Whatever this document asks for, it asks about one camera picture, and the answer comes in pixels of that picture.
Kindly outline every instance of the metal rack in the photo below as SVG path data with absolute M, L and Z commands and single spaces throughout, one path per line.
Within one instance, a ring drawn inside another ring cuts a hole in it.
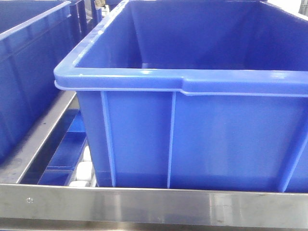
M 38 159 L 53 152 L 65 112 L 77 107 L 75 99 L 74 92 L 62 92 L 1 168 L 1 230 L 308 229 L 306 193 L 18 184 Z

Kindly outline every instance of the stainless steel frame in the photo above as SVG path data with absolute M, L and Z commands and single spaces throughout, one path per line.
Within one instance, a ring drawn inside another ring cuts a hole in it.
M 40 152 L 44 152 L 44 144 L 51 136 L 62 116 L 72 103 L 76 93 L 62 91 L 45 116 L 33 126 L 25 139 L 0 167 L 1 183 L 20 183 L 31 164 Z
M 2 184 L 0 217 L 307 229 L 308 195 Z

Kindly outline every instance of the blue crate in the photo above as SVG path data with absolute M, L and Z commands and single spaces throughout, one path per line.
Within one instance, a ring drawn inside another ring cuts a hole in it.
M 71 50 L 69 2 L 0 1 L 0 162 L 59 90 L 53 69 Z
M 55 69 L 99 186 L 308 192 L 307 37 L 258 0 L 122 1 Z
M 120 2 L 121 0 L 106 0 L 106 5 L 108 5 L 109 10 L 112 11 Z
M 75 45 L 88 33 L 87 17 L 84 0 L 70 0 L 72 34 Z

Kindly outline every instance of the crate lip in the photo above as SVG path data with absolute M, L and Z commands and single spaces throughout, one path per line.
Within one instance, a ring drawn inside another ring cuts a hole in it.
M 24 0 L 11 0 L 11 1 L 15 1 L 15 2 L 19 2 L 19 1 L 24 1 Z M 52 2 L 53 0 L 27 0 L 27 1 L 32 1 L 32 2 L 45 2 L 45 1 L 49 1 L 49 2 Z M 66 5 L 69 5 L 71 2 L 68 1 L 68 0 L 58 0 L 58 2 L 61 2 L 61 4 L 43 12 L 43 13 L 40 13 L 38 14 L 37 16 L 27 20 L 27 21 L 24 21 L 6 31 L 3 31 L 2 33 L 0 33 L 0 40 L 3 40 L 5 38 L 7 38 L 8 36 L 12 35 L 13 33 L 19 31 L 19 30 L 22 30 L 28 26 L 30 26 L 31 24 L 41 20 L 42 18 L 45 18 L 47 17 L 48 15 L 50 15 L 51 13 L 53 12 L 56 12 L 58 11 L 59 9 L 65 7 Z
M 100 35 L 130 1 L 152 0 L 121 1 L 55 68 L 57 88 L 77 91 L 179 91 L 185 95 L 308 97 L 308 71 L 76 67 L 84 54 L 90 50 Z M 282 13 L 290 14 L 261 0 L 239 1 L 259 1 L 261 4 L 279 9 Z M 300 17 L 297 14 L 291 15 L 304 19 L 308 24 L 308 17 L 300 14 L 298 14 Z M 209 90 L 209 87 L 206 86 L 209 84 L 215 86 L 216 89 Z M 247 91 L 244 87 L 247 84 L 250 86 L 262 85 L 264 90 Z

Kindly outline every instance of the plastic crate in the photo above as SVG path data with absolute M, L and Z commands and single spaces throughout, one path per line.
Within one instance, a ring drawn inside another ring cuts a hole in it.
M 308 192 L 307 36 L 257 0 L 121 2 L 55 69 L 99 186 Z
M 59 90 L 53 69 L 72 48 L 69 2 L 0 1 L 0 162 Z
M 70 2 L 72 34 L 77 44 L 88 34 L 85 2 L 84 0 L 71 0 Z
M 108 5 L 109 10 L 112 11 L 120 2 L 121 0 L 106 0 L 106 5 Z

